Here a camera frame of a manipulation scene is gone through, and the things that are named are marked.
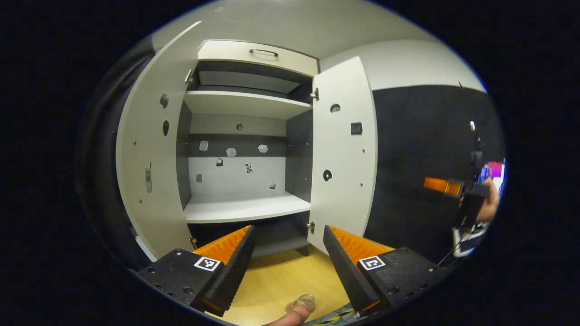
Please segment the cabinet door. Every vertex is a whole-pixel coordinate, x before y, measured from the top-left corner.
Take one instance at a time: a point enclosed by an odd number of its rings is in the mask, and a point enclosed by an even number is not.
[[[176,171],[177,122],[189,69],[203,41],[197,22],[157,52],[125,103],[117,134],[117,180],[125,209],[145,246],[157,258],[175,248],[192,249]],[[167,102],[162,105],[165,94]],[[146,168],[151,189],[146,186]]]
[[[313,89],[319,97],[313,100],[310,221],[315,226],[308,241],[327,253],[322,242],[326,224],[357,236],[367,226],[375,191],[376,115],[359,57],[315,76]],[[358,135],[351,124],[359,123]]]

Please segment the drawer front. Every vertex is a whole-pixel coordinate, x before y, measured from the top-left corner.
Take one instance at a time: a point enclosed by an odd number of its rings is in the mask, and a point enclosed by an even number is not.
[[[317,59],[270,45],[238,41],[206,41],[197,55],[200,61],[237,61],[285,69],[309,77],[318,74]]]

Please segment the person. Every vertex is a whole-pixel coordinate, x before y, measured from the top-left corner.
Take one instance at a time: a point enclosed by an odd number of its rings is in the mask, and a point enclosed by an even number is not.
[[[492,181],[491,177],[488,177],[485,181],[482,182],[483,185],[486,185],[490,188],[490,192],[488,193],[481,209],[479,210],[479,214],[477,215],[476,222],[477,223],[488,223],[494,219],[495,212],[498,210],[499,206],[499,194],[498,189],[495,187],[494,182]],[[463,197],[459,199],[459,207],[461,208],[461,203],[463,203]]]
[[[299,326],[310,316],[310,309],[306,306],[296,305],[282,318],[275,320],[264,326]]]

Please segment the white cabinet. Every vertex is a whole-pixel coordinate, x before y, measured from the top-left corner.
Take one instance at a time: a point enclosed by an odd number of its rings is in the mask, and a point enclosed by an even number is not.
[[[122,199],[138,235],[156,258],[177,247],[190,247],[188,224],[195,230],[208,223],[265,223],[298,214],[303,240],[276,244],[286,249],[307,244],[307,239],[325,251],[325,224],[363,234],[376,174],[372,93],[358,57],[318,72],[318,60],[311,56],[247,41],[204,41],[195,25],[157,53],[131,90],[117,137]],[[167,103],[160,101],[162,96]],[[182,105],[189,107],[192,120],[206,121],[203,128],[191,124],[191,199],[185,209],[177,185],[182,182],[177,175],[183,173],[176,170],[175,127]],[[281,137],[286,130],[274,131],[275,126],[308,113],[313,114],[311,127],[298,132],[309,133],[313,142],[301,144],[304,148],[293,149],[294,156],[287,158],[291,143]],[[236,133],[234,128],[243,128],[233,125],[236,117],[255,119],[246,124],[251,128],[268,126]],[[166,123],[169,132],[164,135]],[[362,125],[362,134],[351,133],[352,123]],[[209,139],[209,146],[199,147],[200,139]],[[238,146],[234,157],[226,154],[230,143]],[[269,149],[259,150],[264,143],[270,144]],[[285,165],[302,164],[300,153],[311,153],[311,161],[303,161],[311,166],[301,170],[309,174],[292,182],[295,177],[289,176]],[[152,191],[144,183],[148,167]],[[323,178],[326,170],[332,173],[328,181]],[[300,193],[305,188],[306,197]],[[307,215],[303,220],[308,210],[316,224],[312,233],[306,228]],[[288,226],[268,230],[284,233]]]

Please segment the cable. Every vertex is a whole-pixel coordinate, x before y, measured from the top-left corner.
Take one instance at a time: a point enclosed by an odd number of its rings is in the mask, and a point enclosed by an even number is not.
[[[473,232],[475,232],[475,225],[472,227],[472,231],[469,234],[469,236],[467,237],[467,239],[465,239],[465,241],[469,240],[469,238],[472,236]],[[443,261],[453,252],[457,251],[457,247],[461,244],[461,241],[463,241],[463,237],[465,236],[466,233],[463,233],[463,235],[461,236],[461,239],[459,239],[459,241],[457,242],[457,244],[455,245],[455,247],[453,247],[453,249],[451,249],[451,251],[449,251],[448,254],[445,255],[445,257],[443,257],[443,259],[437,264],[437,266],[441,265],[441,263],[443,263]]]

